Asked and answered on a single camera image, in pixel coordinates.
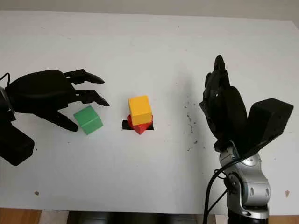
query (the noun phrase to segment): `robotic hand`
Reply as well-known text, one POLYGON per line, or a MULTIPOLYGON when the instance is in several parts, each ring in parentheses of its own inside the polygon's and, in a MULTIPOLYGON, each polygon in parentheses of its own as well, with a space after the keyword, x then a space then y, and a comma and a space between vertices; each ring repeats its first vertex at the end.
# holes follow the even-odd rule
POLYGON ((241 95, 230 85, 220 55, 215 59, 214 71, 206 76, 205 88, 199 105, 217 138, 214 148, 220 152, 222 168, 208 184, 203 223, 207 223, 207 215, 215 205, 208 209, 211 186, 223 172, 228 223, 267 224, 271 190, 261 171, 258 151, 283 133, 293 106, 270 98, 254 103, 247 117, 241 95))
POLYGON ((74 89, 71 83, 104 83, 101 78, 84 69, 66 73, 58 70, 35 72, 22 76, 11 84, 10 75, 7 74, 6 88, 0 87, 0 156, 15 166, 30 157, 34 147, 33 140, 11 124, 16 120, 15 112, 32 113, 75 132, 78 126, 58 110, 75 101, 109 106, 95 90, 74 89))

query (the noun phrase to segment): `wire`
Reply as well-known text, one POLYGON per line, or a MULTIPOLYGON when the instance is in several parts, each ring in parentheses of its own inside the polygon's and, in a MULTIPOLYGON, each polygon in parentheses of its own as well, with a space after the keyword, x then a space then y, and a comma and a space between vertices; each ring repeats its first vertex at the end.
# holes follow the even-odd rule
POLYGON ((10 74, 9 74, 8 72, 5 73, 4 76, 2 76, 2 77, 0 78, 0 81, 1 81, 2 79, 4 79, 5 76, 8 76, 8 79, 7 79, 7 85, 6 85, 6 87, 8 87, 8 86, 9 86, 9 83, 10 83, 10 74))
POLYGON ((221 172, 221 173, 223 173, 223 174, 225 175, 225 177, 221 177, 221 176, 218 175, 218 176, 217 176, 218 178, 224 180, 226 177, 228 177, 228 175, 227 175, 225 172, 221 172))
POLYGON ((204 220, 203 220, 203 224, 207 224, 207 217, 209 215, 209 198, 210 198, 210 191, 211 191, 211 188, 212 188, 212 184, 214 182, 214 180, 218 177, 218 175, 220 173, 222 173, 224 170, 226 170, 227 168, 243 161, 244 158, 240 158, 238 160, 234 160, 234 161, 231 161, 229 162, 228 164, 226 164, 225 166, 221 167, 220 169, 218 169, 218 171, 216 171, 214 173, 214 175, 212 176, 212 178, 210 179, 209 181, 209 184, 207 185, 207 188, 206 188, 206 199, 205 199, 205 210, 204 210, 204 220))
POLYGON ((226 189, 222 195, 220 195, 220 197, 211 205, 211 207, 209 208, 209 210, 207 211, 208 213, 210 213, 210 211, 213 209, 213 207, 223 198, 223 196, 225 196, 225 194, 228 192, 228 190, 226 189))

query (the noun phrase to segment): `white table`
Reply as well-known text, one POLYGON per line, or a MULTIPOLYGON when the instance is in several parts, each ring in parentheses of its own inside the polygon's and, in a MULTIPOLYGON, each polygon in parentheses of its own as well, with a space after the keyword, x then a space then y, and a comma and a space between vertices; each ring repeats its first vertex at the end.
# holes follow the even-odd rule
MULTIPOLYGON (((95 89, 111 106, 92 104, 104 126, 88 136, 17 114, 13 124, 37 150, 17 167, 0 160, 0 207, 202 213, 220 165, 198 103, 218 54, 248 111, 270 97, 295 106, 285 133, 261 157, 270 213, 298 214, 299 30, 292 22, 56 12, 0 12, 1 72, 13 81, 85 68, 106 83, 76 88, 95 89), (141 136, 121 129, 128 98, 140 95, 150 99, 155 127, 141 136)), ((75 121, 86 106, 61 112, 75 121)), ((223 190, 217 180, 211 202, 223 190)), ((225 214, 225 201, 213 213, 225 214)))

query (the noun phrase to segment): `dirt speck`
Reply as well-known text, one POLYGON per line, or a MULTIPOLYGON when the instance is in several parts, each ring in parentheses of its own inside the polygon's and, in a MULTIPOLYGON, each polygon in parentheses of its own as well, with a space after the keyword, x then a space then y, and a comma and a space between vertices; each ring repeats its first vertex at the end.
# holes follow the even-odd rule
POLYGON ((285 191, 285 197, 288 197, 289 194, 290 194, 290 191, 286 190, 286 191, 285 191))

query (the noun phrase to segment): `wooden floor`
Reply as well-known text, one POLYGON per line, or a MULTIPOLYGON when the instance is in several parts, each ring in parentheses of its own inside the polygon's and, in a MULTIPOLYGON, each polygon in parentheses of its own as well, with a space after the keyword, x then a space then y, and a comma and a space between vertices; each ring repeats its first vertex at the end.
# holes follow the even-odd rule
POLYGON ((0 224, 38 224, 41 210, 0 209, 0 224))
MULTIPOLYGON (((41 212, 0 208, 0 224, 38 224, 41 212)), ((299 216, 271 216, 269 224, 299 224, 299 216)))

